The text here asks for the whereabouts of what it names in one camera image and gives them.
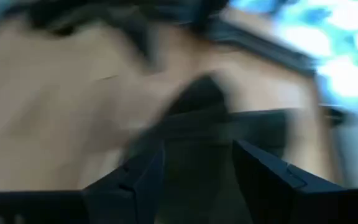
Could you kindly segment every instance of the black fabric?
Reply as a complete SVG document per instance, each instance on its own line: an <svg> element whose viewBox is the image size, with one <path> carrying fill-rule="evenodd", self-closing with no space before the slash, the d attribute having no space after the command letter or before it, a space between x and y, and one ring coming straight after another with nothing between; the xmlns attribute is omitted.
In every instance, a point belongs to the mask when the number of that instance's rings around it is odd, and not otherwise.
<svg viewBox="0 0 358 224"><path fill-rule="evenodd" d="M165 145L165 176L157 214L162 223L249 223L232 164L234 138L280 155L286 145L284 110L230 114L212 74L191 83L161 120L131 142L126 157Z"/></svg>

